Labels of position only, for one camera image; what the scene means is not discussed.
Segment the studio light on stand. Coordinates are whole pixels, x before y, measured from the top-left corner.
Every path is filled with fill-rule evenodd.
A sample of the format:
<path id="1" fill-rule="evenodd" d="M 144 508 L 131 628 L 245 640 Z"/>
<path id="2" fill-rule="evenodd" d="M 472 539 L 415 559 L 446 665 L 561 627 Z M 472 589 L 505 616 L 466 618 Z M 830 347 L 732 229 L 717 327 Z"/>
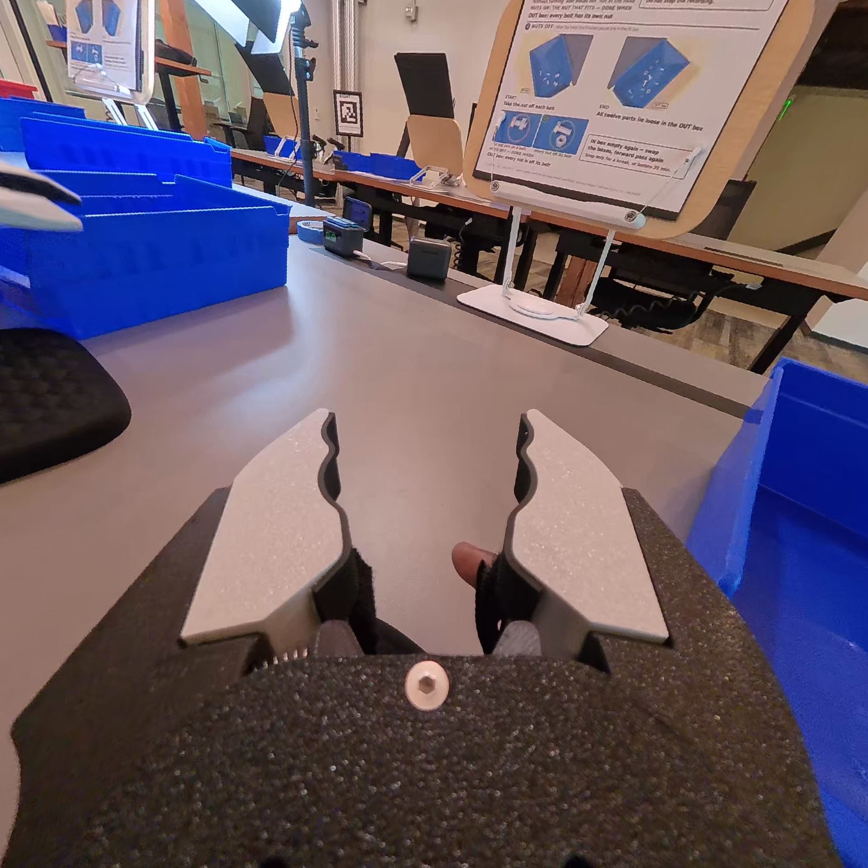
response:
<path id="1" fill-rule="evenodd" d="M 316 62 L 306 51 L 318 43 L 307 37 L 311 19 L 302 1 L 198 1 L 236 43 L 241 58 L 262 92 L 277 136 L 298 143 L 303 191 L 315 202 L 313 142 L 308 83 Z"/>

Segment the black and blue device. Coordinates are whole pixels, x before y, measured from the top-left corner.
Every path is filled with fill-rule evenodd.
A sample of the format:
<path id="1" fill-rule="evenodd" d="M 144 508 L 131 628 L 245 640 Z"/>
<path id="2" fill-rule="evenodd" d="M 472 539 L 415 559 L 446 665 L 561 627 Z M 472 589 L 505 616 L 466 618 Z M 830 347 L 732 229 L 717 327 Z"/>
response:
<path id="1" fill-rule="evenodd" d="M 322 224 L 323 247 L 344 259 L 355 259 L 363 252 L 364 232 L 358 223 L 331 215 Z"/>

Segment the roll-up banner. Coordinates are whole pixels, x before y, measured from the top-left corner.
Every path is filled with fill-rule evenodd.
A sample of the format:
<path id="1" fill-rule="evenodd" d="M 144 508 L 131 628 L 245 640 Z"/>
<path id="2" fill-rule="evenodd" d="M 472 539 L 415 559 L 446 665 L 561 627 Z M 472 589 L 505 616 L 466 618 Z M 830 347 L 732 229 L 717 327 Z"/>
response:
<path id="1" fill-rule="evenodd" d="M 146 105 L 155 85 L 156 2 L 67 1 L 68 75 L 86 94 Z"/>

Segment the white sign stand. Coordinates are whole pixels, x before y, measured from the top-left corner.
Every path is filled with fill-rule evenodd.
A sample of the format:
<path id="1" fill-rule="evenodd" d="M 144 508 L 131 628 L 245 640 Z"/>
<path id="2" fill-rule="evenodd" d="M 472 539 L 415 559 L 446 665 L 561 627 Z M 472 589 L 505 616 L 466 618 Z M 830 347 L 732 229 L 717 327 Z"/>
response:
<path id="1" fill-rule="evenodd" d="M 515 253 L 520 217 L 532 208 L 603 225 L 608 232 L 602 254 L 584 300 L 575 307 L 560 305 L 518 290 L 511 285 L 509 277 L 504 277 L 500 285 L 486 284 L 464 292 L 458 296 L 458 302 L 570 346 L 590 346 L 609 327 L 606 320 L 590 314 L 590 307 L 615 233 L 617 230 L 637 232 L 643 229 L 646 224 L 646 205 L 618 206 L 600 201 L 578 201 L 498 179 L 491 181 L 491 193 L 494 199 L 505 201 L 512 207 L 509 254 Z"/>

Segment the long wooden desk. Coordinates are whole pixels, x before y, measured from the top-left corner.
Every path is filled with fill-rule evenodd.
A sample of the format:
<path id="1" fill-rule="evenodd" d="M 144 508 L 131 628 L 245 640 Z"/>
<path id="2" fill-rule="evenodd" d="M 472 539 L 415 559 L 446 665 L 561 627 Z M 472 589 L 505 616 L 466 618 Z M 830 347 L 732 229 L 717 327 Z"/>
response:
<path id="1" fill-rule="evenodd" d="M 531 210 L 521 219 L 521 255 L 513 265 L 508 245 L 509 209 L 484 201 L 465 189 L 436 185 L 425 188 L 409 181 L 385 179 L 374 175 L 340 171 L 316 164 L 314 190 L 342 188 L 372 206 L 378 219 L 377 230 L 368 236 L 384 245 L 392 244 L 393 218 L 412 218 L 433 226 L 435 233 L 460 244 L 458 270 L 476 275 L 478 257 L 498 252 L 495 275 L 515 279 L 515 287 L 526 287 L 539 237 L 548 231 L 557 236 L 555 262 L 548 271 L 543 296 L 555 299 L 570 256 L 599 261 L 604 231 L 572 219 L 556 219 L 540 210 Z M 729 273 L 732 283 L 712 301 L 724 299 L 747 307 L 768 311 L 784 318 L 759 354 L 750 364 L 754 373 L 764 373 L 784 353 L 794 334 L 807 322 L 815 303 L 826 297 L 832 302 L 866 300 L 866 279 L 849 274 L 841 266 L 831 266 L 793 255 L 756 251 L 695 234 L 671 240 L 630 240 L 625 232 L 616 235 L 613 249 L 620 244 L 650 247 L 712 264 L 716 273 Z"/>

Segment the black monitor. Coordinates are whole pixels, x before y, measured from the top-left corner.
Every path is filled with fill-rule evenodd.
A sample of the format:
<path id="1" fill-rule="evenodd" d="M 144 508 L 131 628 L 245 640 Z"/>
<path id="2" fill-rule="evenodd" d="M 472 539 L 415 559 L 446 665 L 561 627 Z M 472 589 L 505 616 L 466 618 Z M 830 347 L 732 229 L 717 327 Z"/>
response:
<path id="1" fill-rule="evenodd" d="M 455 119 L 448 56 L 444 52 L 394 55 L 409 115 Z"/>

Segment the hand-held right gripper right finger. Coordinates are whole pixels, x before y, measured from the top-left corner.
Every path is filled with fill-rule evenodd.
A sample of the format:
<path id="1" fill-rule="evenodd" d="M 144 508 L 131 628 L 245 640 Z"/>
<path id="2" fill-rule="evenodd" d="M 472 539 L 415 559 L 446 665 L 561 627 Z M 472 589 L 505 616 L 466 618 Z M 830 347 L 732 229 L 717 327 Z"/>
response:
<path id="1" fill-rule="evenodd" d="M 624 488 L 588 447 L 539 410 L 520 419 L 502 550 L 476 581 L 486 654 L 516 623 L 543 656 L 591 661 L 608 636 L 653 646 L 669 630 Z"/>

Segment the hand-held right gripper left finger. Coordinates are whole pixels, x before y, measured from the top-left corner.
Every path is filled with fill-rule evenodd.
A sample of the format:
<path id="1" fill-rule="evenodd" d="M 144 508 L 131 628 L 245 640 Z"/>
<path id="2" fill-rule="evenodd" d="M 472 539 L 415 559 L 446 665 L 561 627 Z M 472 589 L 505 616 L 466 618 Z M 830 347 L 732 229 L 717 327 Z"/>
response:
<path id="1" fill-rule="evenodd" d="M 256 635 L 300 656 L 322 623 L 367 647 L 367 567 L 341 492 L 335 413 L 315 410 L 235 477 L 180 632 L 187 645 Z"/>

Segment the grey tool case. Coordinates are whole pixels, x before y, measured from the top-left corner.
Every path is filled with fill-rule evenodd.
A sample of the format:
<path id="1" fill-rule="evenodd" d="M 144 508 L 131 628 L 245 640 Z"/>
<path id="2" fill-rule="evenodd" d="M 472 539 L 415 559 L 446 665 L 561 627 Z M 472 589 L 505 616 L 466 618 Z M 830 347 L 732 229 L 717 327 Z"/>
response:
<path id="1" fill-rule="evenodd" d="M 445 282 L 450 271 L 451 257 L 452 248 L 448 241 L 412 238 L 407 252 L 406 275 L 430 282 Z"/>

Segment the instruction sign board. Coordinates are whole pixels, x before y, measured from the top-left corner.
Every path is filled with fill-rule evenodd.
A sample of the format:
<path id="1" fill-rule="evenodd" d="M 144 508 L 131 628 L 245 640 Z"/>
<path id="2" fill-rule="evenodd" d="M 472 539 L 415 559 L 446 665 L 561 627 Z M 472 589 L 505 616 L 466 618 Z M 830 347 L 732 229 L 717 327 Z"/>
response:
<path id="1" fill-rule="evenodd" d="M 477 195 L 667 240 L 734 177 L 808 1 L 510 2 L 464 155 Z"/>

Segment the black round cushion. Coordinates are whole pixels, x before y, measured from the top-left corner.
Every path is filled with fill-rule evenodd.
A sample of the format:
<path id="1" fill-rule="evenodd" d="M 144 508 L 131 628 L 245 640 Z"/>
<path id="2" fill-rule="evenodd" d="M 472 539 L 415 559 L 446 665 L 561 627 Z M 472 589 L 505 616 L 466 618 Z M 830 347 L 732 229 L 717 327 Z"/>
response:
<path id="1" fill-rule="evenodd" d="M 83 344 L 43 328 L 1 331 L 1 483 L 98 450 L 131 418 L 123 390 Z"/>

